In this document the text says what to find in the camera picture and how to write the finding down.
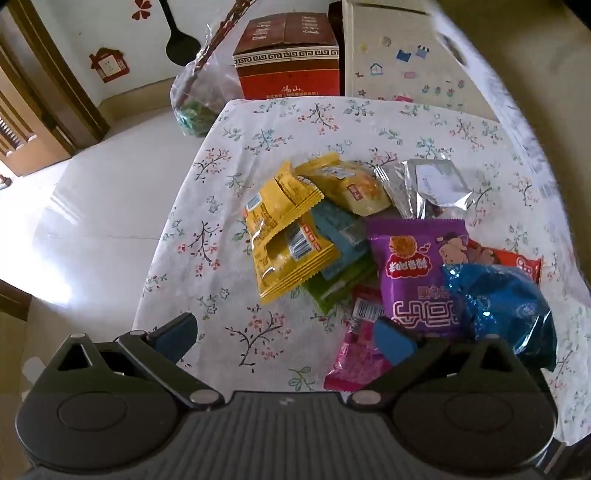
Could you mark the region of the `wooden door frame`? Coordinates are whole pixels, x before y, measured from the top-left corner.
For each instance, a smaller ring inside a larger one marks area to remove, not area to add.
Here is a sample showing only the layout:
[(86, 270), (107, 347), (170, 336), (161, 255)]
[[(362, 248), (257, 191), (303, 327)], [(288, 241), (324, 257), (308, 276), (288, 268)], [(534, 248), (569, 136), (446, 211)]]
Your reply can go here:
[(31, 1), (1, 3), (1, 164), (27, 176), (76, 155), (109, 125)]

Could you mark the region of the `clear plastic bag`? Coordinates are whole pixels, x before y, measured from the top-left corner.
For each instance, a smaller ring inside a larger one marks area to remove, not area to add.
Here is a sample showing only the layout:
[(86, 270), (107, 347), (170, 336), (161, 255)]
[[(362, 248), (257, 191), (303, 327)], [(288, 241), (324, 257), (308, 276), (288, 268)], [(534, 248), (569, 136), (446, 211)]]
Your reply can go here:
[(216, 28), (207, 26), (204, 46), (174, 79), (170, 104), (185, 136), (205, 136), (226, 103), (242, 99), (233, 60), (221, 60), (217, 49), (253, 4), (254, 1), (235, 1)]

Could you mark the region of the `light blue snack packet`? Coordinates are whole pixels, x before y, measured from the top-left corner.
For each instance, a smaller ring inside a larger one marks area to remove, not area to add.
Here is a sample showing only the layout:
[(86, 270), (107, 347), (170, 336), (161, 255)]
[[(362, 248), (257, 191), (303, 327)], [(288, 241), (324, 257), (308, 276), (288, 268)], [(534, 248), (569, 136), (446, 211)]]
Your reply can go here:
[(311, 209), (318, 233), (335, 245), (339, 258), (321, 270), (322, 279), (336, 281), (342, 276), (365, 274), (373, 268), (365, 222), (327, 199)]

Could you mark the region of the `silver foil snack packet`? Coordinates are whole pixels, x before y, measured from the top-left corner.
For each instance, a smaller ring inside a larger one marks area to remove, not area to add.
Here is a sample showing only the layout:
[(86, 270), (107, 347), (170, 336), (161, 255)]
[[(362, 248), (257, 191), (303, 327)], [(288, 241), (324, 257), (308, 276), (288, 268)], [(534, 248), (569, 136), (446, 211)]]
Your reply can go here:
[(405, 219), (464, 219), (472, 204), (473, 191), (448, 158), (402, 160), (374, 174)]

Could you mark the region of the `red brown cardboard box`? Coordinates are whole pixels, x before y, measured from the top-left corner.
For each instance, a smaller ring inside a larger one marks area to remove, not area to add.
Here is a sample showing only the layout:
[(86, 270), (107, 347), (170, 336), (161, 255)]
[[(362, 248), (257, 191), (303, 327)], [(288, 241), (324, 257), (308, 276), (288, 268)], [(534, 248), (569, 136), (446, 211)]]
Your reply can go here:
[(252, 19), (233, 52), (249, 100), (338, 96), (339, 44), (325, 13), (291, 12)]

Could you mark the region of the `pink snack packet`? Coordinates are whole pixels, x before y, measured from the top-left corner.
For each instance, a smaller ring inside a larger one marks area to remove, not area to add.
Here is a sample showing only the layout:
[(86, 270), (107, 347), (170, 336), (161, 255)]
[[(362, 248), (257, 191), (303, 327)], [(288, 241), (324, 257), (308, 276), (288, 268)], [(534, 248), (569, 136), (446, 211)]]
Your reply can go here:
[(352, 321), (332, 369), (325, 375), (325, 390), (355, 392), (392, 368), (373, 340), (375, 322), (385, 313), (381, 292), (356, 286), (353, 299)]

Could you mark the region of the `blue foil snack packet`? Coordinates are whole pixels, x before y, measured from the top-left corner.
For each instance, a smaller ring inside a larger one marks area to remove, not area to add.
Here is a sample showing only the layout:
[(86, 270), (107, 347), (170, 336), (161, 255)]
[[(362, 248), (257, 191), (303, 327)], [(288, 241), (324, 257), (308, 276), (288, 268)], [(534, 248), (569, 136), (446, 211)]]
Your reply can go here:
[(475, 339), (496, 335), (536, 368), (554, 371), (557, 333), (537, 283), (516, 267), (463, 263), (442, 268), (460, 324)]

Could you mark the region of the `floral white tablecloth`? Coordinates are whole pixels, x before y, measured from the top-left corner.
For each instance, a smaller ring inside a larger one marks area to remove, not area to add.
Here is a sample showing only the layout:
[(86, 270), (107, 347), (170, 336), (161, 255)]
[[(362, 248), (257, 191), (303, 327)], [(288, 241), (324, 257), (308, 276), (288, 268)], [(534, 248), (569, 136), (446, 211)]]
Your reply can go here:
[(546, 166), (495, 122), (345, 97), (236, 100), (180, 190), (134, 326), (190, 313), (179, 366), (224, 396), (363, 388), (387, 369), (374, 320), (465, 327), (447, 271), (534, 275), (549, 315), (508, 336), (538, 360), (556, 437), (590, 431), (590, 297)]

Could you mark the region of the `green snack packet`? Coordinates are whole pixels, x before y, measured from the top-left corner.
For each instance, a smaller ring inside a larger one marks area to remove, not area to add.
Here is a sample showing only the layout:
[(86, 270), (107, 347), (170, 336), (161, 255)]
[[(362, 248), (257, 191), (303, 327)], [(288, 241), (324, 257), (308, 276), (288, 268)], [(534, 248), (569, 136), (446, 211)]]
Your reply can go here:
[(356, 285), (367, 283), (376, 276), (377, 266), (372, 255), (363, 256), (356, 262), (339, 272), (331, 280), (325, 279), (322, 273), (312, 276), (304, 282), (304, 289), (311, 294), (322, 314), (328, 315), (335, 306), (349, 298)]

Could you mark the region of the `cream cabinet with stickers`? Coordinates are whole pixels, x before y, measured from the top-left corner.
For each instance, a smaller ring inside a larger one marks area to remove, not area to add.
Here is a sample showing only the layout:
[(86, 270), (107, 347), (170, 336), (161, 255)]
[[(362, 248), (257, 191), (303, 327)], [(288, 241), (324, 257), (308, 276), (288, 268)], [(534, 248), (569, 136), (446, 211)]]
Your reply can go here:
[(345, 94), (420, 103), (494, 120), (432, 29), (424, 1), (343, 1)]

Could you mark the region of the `orange red snack packet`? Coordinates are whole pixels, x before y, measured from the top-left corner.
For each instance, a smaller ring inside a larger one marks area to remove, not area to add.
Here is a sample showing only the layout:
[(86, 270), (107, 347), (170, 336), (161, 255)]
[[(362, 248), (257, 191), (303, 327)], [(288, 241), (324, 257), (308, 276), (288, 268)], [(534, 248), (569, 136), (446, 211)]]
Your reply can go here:
[(473, 239), (468, 243), (468, 258), (471, 263), (481, 265), (515, 267), (522, 270), (534, 282), (540, 282), (543, 263), (541, 259), (529, 259), (513, 251), (485, 247)]

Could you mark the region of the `yellow cracker snack packet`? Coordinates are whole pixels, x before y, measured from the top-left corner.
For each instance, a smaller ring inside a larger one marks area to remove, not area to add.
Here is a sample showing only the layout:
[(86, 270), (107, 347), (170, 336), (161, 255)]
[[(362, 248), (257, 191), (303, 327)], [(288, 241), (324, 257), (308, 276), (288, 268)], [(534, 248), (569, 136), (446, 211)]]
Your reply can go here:
[(381, 183), (360, 165), (342, 161), (332, 152), (308, 160), (294, 169), (311, 180), (335, 204), (355, 215), (368, 217), (388, 210), (392, 201)]

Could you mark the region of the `purple snack packet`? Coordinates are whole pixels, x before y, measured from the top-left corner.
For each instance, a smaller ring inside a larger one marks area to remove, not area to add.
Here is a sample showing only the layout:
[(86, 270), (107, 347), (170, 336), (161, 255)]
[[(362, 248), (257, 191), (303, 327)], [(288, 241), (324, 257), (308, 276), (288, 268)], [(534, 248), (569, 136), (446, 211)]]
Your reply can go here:
[(468, 261), (465, 222), (372, 217), (366, 229), (386, 316), (417, 334), (457, 335), (460, 320), (443, 267)]

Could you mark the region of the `yellow snack packet front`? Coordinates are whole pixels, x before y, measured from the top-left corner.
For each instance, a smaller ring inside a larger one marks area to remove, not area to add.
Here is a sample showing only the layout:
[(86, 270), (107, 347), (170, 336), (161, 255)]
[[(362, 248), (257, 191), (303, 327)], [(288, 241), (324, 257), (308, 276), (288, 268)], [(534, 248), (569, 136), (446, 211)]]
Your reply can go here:
[(321, 272), (339, 258), (331, 241), (315, 227), (311, 212), (253, 251), (257, 288), (263, 303), (274, 301)]

